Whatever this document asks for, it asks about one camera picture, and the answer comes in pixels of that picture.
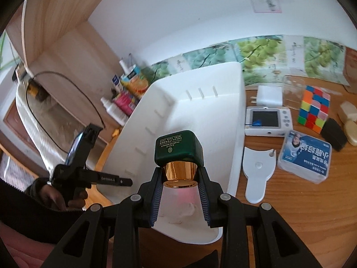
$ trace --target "white plastic handle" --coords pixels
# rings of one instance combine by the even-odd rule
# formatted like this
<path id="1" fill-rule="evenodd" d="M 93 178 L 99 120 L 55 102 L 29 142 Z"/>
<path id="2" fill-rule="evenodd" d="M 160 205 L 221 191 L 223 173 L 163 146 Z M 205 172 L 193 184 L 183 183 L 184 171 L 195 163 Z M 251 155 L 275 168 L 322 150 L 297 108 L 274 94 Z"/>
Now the white plastic handle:
<path id="1" fill-rule="evenodd" d="M 264 178 L 248 177 L 246 199 L 252 204 L 257 204 L 263 200 L 265 195 L 265 187 L 267 185 Z"/>

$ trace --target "wooden board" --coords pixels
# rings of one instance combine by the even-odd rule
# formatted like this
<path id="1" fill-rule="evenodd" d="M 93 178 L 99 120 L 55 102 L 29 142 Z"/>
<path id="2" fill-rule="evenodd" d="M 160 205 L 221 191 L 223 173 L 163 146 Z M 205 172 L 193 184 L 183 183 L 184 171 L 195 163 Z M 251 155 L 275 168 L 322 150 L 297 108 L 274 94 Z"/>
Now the wooden board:
<path id="1" fill-rule="evenodd" d="M 14 46 L 16 52 L 24 61 L 24 51 L 22 48 L 22 36 L 21 36 L 21 19 L 22 19 L 23 4 L 16 10 L 15 14 L 11 18 L 10 22 L 6 26 L 6 33 Z"/>
<path id="2" fill-rule="evenodd" d="M 101 0 L 26 0 L 22 20 L 25 64 L 84 21 Z"/>
<path id="3" fill-rule="evenodd" d="M 3 121 L 6 124 L 6 126 L 8 126 L 10 130 L 17 137 L 19 137 L 19 139 L 21 139 L 22 142 L 24 142 L 28 147 L 30 147 L 33 151 L 35 151 L 38 155 L 40 155 L 40 152 L 38 151 L 35 144 L 31 140 L 29 134 L 25 129 L 24 124 L 21 121 L 20 115 L 17 111 L 15 100 L 11 104 L 10 108 L 8 109 L 8 112 L 6 113 Z"/>
<path id="4" fill-rule="evenodd" d="M 349 94 L 342 85 L 312 78 L 305 78 L 305 81 L 309 85 L 325 87 L 342 94 L 331 95 L 329 112 L 329 116 L 339 124 L 338 106 L 345 100 L 357 106 L 357 96 Z M 253 95 L 256 95 L 256 91 L 247 91 L 247 102 Z M 294 129 L 321 138 L 298 124 L 297 115 L 298 111 L 292 111 Z M 255 150 L 274 148 L 277 155 L 282 143 L 283 138 L 245 137 L 245 146 Z M 340 152 L 332 152 L 329 177 L 324 182 L 314 184 L 276 168 L 267 183 L 263 202 L 272 204 L 324 268 L 341 268 L 357 245 L 356 166 L 357 147 L 347 143 Z M 241 172 L 236 197 L 244 203 L 247 203 L 246 184 L 247 179 Z M 215 249 L 220 253 L 222 245 L 222 239 L 209 245 L 183 244 L 153 229 L 140 229 L 139 238 L 142 265 L 145 268 L 184 267 Z"/>
<path id="5" fill-rule="evenodd" d="M 111 79 L 115 73 L 121 74 L 122 69 L 118 57 L 88 22 L 66 33 L 31 63 L 29 69 L 33 74 L 57 71 L 72 80 L 101 114 L 107 129 L 99 137 L 110 142 L 119 125 L 108 115 L 100 99 L 111 97 Z M 102 126 L 93 106 L 70 82 L 53 74 L 40 75 L 36 81 L 83 125 Z"/>
<path id="6" fill-rule="evenodd" d="M 96 171 L 102 171 L 103 166 L 104 166 L 105 162 L 107 161 L 108 156 L 109 156 L 115 142 L 117 141 L 117 139 L 118 139 L 118 135 L 113 137 L 113 139 L 105 147 L 103 153 L 99 157 L 97 164 L 95 165 Z M 87 188 L 86 190 L 88 193 L 88 198 L 86 199 L 86 205 L 85 205 L 86 208 L 89 208 L 94 203 L 100 203 L 103 207 L 112 205 L 112 202 L 97 190 L 96 184 L 93 184 L 91 189 Z"/>

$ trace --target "white plastic spatula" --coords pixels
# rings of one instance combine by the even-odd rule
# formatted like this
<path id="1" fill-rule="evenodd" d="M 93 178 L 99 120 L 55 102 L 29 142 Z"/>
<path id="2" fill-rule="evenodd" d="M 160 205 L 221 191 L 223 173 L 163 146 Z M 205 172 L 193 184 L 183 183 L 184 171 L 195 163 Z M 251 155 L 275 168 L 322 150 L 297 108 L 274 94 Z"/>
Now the white plastic spatula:
<path id="1" fill-rule="evenodd" d="M 243 172 L 248 179 L 246 199 L 252 204 L 263 200 L 267 181 L 276 165 L 276 150 L 256 151 L 244 147 Z"/>

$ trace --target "hand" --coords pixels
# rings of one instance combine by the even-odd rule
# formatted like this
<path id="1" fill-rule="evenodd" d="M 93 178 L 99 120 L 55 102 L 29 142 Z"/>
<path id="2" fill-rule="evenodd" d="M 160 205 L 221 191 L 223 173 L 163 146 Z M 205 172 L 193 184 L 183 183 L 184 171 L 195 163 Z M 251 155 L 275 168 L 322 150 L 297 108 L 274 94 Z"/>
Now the hand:
<path id="1" fill-rule="evenodd" d="M 66 209 L 82 209 L 86 204 L 85 199 L 88 197 L 88 193 L 87 191 L 81 191 L 79 194 L 74 195 L 73 200 L 68 202 L 68 208 L 62 194 L 52 185 L 45 184 L 40 189 L 39 196 L 46 207 L 64 211 Z"/>

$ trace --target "small yellow object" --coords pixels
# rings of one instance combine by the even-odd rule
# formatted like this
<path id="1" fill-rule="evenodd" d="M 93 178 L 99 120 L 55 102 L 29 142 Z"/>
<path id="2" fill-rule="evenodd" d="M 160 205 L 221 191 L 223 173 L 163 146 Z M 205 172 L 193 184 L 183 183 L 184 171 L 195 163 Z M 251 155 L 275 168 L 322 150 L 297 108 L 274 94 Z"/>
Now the small yellow object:
<path id="1" fill-rule="evenodd" d="M 112 137 L 118 136 L 119 134 L 120 134 L 120 130 L 119 129 L 115 129 L 113 134 L 112 134 Z"/>
<path id="2" fill-rule="evenodd" d="M 310 111 L 310 107 L 311 107 L 311 105 L 309 103 L 304 102 L 304 101 L 301 102 L 301 109 L 309 112 Z"/>
<path id="3" fill-rule="evenodd" d="M 352 120 L 347 120 L 343 130 L 346 134 L 347 140 L 353 146 L 357 146 L 357 125 Z"/>
<path id="4" fill-rule="evenodd" d="M 317 126 L 319 126 L 320 128 L 322 128 L 325 124 L 325 121 L 324 120 L 321 120 L 320 118 L 317 118 L 316 121 L 315 121 L 315 124 Z"/>

